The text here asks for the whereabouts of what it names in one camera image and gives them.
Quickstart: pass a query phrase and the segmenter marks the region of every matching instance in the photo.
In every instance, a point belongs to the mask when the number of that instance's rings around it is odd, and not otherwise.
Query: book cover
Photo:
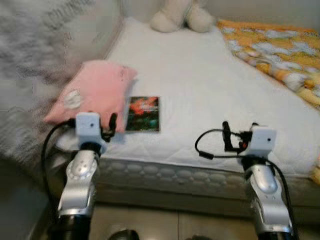
[[[130,98],[126,131],[159,132],[159,97],[132,96]]]

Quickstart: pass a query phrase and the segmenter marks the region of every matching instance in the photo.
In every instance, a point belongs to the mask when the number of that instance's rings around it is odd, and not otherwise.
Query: floor
[[[47,204],[30,177],[0,156],[0,239],[30,239]]]
[[[94,209],[90,240],[107,240],[116,229],[136,230],[141,240],[186,240],[195,234],[212,240],[257,240],[249,219],[99,204]],[[319,226],[300,226],[300,240],[320,239]]]

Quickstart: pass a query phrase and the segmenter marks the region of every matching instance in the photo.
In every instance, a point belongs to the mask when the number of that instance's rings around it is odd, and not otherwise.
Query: patterned blanket
[[[220,20],[218,27],[235,56],[320,111],[320,37],[316,31],[227,20]],[[320,185],[320,156],[311,178]]]

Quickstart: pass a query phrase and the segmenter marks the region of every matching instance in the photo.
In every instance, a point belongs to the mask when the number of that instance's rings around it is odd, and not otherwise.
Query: plush toy
[[[205,33],[212,29],[216,19],[203,7],[208,0],[164,0],[163,8],[150,21],[152,29],[171,33],[179,30],[186,22],[198,33]]]

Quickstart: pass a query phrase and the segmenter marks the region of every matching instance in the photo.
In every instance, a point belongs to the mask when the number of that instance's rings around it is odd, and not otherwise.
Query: black wire
[[[240,134],[239,133],[236,133],[236,132],[232,132],[232,131],[229,131],[229,130],[224,130],[224,129],[211,129],[211,130],[208,130],[208,131],[205,131],[204,133],[202,133],[198,139],[195,141],[195,144],[194,144],[194,148],[195,150],[201,155],[201,153],[204,153],[203,151],[200,151],[198,149],[198,143],[199,141],[203,138],[204,135],[206,134],[209,134],[209,133],[216,133],[216,132],[226,132],[226,133],[230,133],[232,135],[235,135],[235,136],[238,136],[240,137]],[[236,158],[241,158],[241,156],[238,156],[238,155],[213,155],[213,154],[209,154],[210,157],[215,158],[215,159],[236,159]]]
[[[208,133],[214,133],[214,132],[228,132],[228,133],[230,133],[232,135],[240,137],[239,133],[232,132],[232,131],[229,131],[229,130],[224,130],[224,129],[211,129],[211,130],[208,130],[208,131],[202,133],[198,137],[198,139],[195,141],[195,144],[194,144],[195,150],[199,153],[200,156],[203,157],[203,154],[205,154],[207,156],[207,158],[210,158],[210,159],[232,159],[232,158],[236,159],[236,158],[247,157],[247,156],[241,156],[241,155],[214,155],[214,154],[199,150],[198,149],[198,143],[203,138],[203,136],[208,134]],[[279,174],[279,176],[281,178],[281,181],[282,181],[283,188],[284,188],[286,205],[287,205],[287,208],[288,208],[289,217],[291,219],[292,235],[295,238],[295,240],[299,240],[299,234],[298,234],[298,229],[297,229],[297,225],[296,225],[296,221],[295,221],[295,217],[294,217],[294,211],[293,211],[292,204],[291,204],[289,188],[288,188],[288,184],[287,184],[287,181],[286,181],[286,178],[285,178],[284,174],[282,173],[281,169],[275,163],[273,163],[272,161],[270,161],[268,159],[265,159],[265,158],[262,158],[262,157],[255,157],[255,158],[261,159],[261,160],[269,163],[270,166],[272,166],[278,172],[278,174]]]
[[[48,196],[48,199],[49,199],[49,203],[50,203],[50,207],[51,207],[52,216],[53,216],[54,221],[57,220],[56,204],[55,204],[55,198],[50,191],[50,187],[49,187],[49,183],[48,183],[48,176],[47,176],[47,170],[46,170],[46,150],[47,150],[47,146],[48,146],[48,143],[49,143],[49,140],[50,140],[52,134],[57,129],[59,129],[62,126],[74,126],[74,124],[75,124],[75,120],[70,119],[68,121],[64,121],[64,122],[59,123],[56,126],[54,126],[51,129],[51,131],[48,133],[48,135],[46,136],[44,143],[43,143],[42,151],[41,151],[41,170],[42,170],[43,185],[44,185],[44,190],[45,190],[45,192]]]

